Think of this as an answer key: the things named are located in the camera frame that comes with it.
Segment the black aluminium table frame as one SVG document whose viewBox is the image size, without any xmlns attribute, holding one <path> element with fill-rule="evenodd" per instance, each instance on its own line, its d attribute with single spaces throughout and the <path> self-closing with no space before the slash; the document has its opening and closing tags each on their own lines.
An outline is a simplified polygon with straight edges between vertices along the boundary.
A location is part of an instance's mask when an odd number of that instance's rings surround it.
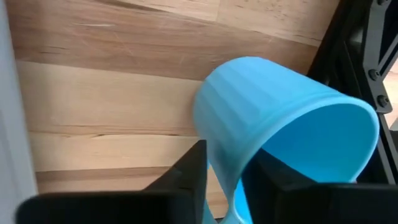
<svg viewBox="0 0 398 224">
<path fill-rule="evenodd" d="M 383 84 L 398 59 L 398 0 L 340 0 L 308 77 L 369 103 L 377 113 L 377 149 L 360 182 L 398 184 L 398 132 L 385 115 L 392 111 Z"/>
</svg>

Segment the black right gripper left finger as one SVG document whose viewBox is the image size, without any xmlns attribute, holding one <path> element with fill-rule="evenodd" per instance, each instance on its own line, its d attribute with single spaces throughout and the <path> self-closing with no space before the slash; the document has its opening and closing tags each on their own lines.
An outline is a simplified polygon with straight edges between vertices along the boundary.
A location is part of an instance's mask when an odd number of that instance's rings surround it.
<svg viewBox="0 0 398 224">
<path fill-rule="evenodd" d="M 15 224 L 201 224 L 206 160 L 200 140 L 142 190 L 31 197 L 16 209 Z"/>
</svg>

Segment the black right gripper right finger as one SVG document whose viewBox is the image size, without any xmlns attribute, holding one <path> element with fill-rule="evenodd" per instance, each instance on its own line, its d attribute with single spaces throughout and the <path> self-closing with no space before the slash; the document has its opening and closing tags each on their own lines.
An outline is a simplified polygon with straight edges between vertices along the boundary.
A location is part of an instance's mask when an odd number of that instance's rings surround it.
<svg viewBox="0 0 398 224">
<path fill-rule="evenodd" d="M 253 224 L 398 224 L 398 186 L 318 183 L 263 149 L 242 183 Z"/>
</svg>

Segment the blue plastic cup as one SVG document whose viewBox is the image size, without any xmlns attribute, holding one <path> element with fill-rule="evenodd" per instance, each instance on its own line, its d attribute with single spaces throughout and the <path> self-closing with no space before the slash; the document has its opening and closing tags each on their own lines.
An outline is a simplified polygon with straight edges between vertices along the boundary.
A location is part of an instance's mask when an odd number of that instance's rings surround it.
<svg viewBox="0 0 398 224">
<path fill-rule="evenodd" d="M 365 101 L 260 57 L 214 69 L 195 95 L 193 120 L 228 201 L 221 224 L 252 224 L 241 176 L 257 151 L 317 182 L 354 182 L 379 136 Z"/>
</svg>

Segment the grey plastic tray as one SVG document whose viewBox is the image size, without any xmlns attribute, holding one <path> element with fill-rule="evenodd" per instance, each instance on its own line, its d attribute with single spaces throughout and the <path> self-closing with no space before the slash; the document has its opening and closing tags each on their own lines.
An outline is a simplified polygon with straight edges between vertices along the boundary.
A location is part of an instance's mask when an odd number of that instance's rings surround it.
<svg viewBox="0 0 398 224">
<path fill-rule="evenodd" d="M 19 77 L 5 0 L 0 0 L 0 224 L 13 224 L 14 211 L 37 195 Z"/>
</svg>

